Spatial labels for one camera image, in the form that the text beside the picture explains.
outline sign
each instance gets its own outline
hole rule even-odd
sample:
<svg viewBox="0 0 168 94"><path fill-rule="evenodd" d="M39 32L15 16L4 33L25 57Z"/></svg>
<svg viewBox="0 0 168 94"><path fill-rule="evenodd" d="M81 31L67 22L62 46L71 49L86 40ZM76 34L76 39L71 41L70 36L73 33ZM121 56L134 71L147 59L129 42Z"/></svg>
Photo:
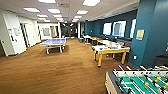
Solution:
<svg viewBox="0 0 168 94"><path fill-rule="evenodd" d="M142 40L143 36L144 36L144 30L138 30L137 35L136 35L136 39L137 40Z"/></svg>

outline ceiling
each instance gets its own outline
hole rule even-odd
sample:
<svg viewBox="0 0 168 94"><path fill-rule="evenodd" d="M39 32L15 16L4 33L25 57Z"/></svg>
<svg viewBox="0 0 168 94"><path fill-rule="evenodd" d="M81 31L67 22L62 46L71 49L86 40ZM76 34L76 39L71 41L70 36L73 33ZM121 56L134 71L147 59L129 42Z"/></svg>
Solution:
<svg viewBox="0 0 168 94"><path fill-rule="evenodd" d="M0 8L16 13L19 16L35 19L37 22L38 14L48 15L47 20L58 22L53 15L55 13L48 12L47 9L57 8L60 10L64 20L71 22L78 10L87 10L88 13L81 15L79 21L93 21L96 19L104 19L128 11L137 9L139 0L101 0L96 6L83 6L84 0L55 0L56 3L41 3L38 0L0 0ZM23 8L37 8L39 13L27 12Z"/></svg>

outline foosball table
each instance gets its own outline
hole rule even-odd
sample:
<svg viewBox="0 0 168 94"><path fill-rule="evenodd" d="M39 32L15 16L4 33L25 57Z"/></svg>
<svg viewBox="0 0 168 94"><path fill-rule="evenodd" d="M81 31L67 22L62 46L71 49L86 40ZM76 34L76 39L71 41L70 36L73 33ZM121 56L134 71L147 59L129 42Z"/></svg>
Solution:
<svg viewBox="0 0 168 94"><path fill-rule="evenodd" d="M168 71L155 70L106 71L107 94L168 94Z"/></svg>

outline blue wall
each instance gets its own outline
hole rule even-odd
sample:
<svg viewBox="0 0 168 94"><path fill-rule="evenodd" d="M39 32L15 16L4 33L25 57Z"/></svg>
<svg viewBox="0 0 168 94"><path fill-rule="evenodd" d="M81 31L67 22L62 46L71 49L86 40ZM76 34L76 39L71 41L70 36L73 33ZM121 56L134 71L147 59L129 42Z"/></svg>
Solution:
<svg viewBox="0 0 168 94"><path fill-rule="evenodd" d="M165 54L168 42L168 1L141 0L137 23L131 45L129 63L135 66L151 67L154 57ZM145 30L143 40L136 40L138 29Z"/></svg>
<svg viewBox="0 0 168 94"><path fill-rule="evenodd" d="M138 11L120 14L107 19L86 22L90 35L102 35L103 24L126 20L125 38L129 38L132 19L136 18L134 38L128 63L139 67L151 67L155 56L166 53L168 42L168 0L140 0ZM143 40L137 40L137 30L144 30Z"/></svg>
<svg viewBox="0 0 168 94"><path fill-rule="evenodd" d="M130 36L130 30L131 30L131 25L132 25L132 20L136 18L137 10L127 12L124 14L116 15L110 18L106 19L101 19L101 20L96 20L96 21L86 21L85 31L87 34L91 34L92 36L94 35L103 35L103 25L106 22L117 22L117 21L127 21L126 23L126 28L125 28L125 38L129 38Z"/></svg>

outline fluorescent light panel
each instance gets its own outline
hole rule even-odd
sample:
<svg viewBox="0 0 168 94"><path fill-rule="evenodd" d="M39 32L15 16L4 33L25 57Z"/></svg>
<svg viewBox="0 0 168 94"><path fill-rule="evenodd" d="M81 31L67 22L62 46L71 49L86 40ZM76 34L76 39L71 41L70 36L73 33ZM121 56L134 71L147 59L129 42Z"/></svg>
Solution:
<svg viewBox="0 0 168 94"><path fill-rule="evenodd" d="M82 18L82 16L75 16L74 18Z"/></svg>
<svg viewBox="0 0 168 94"><path fill-rule="evenodd" d="M50 20L44 20L44 22L50 22Z"/></svg>
<svg viewBox="0 0 168 94"><path fill-rule="evenodd" d="M82 5L85 6L96 6L100 0L85 0Z"/></svg>
<svg viewBox="0 0 168 94"><path fill-rule="evenodd" d="M50 13L60 13L59 9L48 9Z"/></svg>
<svg viewBox="0 0 168 94"><path fill-rule="evenodd" d="M55 0L38 0L38 1L43 3L56 3Z"/></svg>
<svg viewBox="0 0 168 94"><path fill-rule="evenodd" d="M39 20L46 20L46 18L38 18Z"/></svg>
<svg viewBox="0 0 168 94"><path fill-rule="evenodd" d="M23 8L24 10L26 11L29 11L29 12L40 12L38 9L36 8Z"/></svg>
<svg viewBox="0 0 168 94"><path fill-rule="evenodd" d="M62 18L62 15L53 15L54 17L60 17L60 18Z"/></svg>
<svg viewBox="0 0 168 94"><path fill-rule="evenodd" d="M38 17L48 17L47 15L37 15Z"/></svg>
<svg viewBox="0 0 168 94"><path fill-rule="evenodd" d="M77 12L77 14L86 14L88 11L86 11L86 10L79 10L78 12Z"/></svg>
<svg viewBox="0 0 168 94"><path fill-rule="evenodd" d="M64 20L63 18L57 18L57 20Z"/></svg>
<svg viewBox="0 0 168 94"><path fill-rule="evenodd" d="M59 22L64 22L64 20L59 20Z"/></svg>
<svg viewBox="0 0 168 94"><path fill-rule="evenodd" d="M78 21L79 19L73 19L73 21Z"/></svg>
<svg viewBox="0 0 168 94"><path fill-rule="evenodd" d="M72 22L77 22L77 21L72 21Z"/></svg>

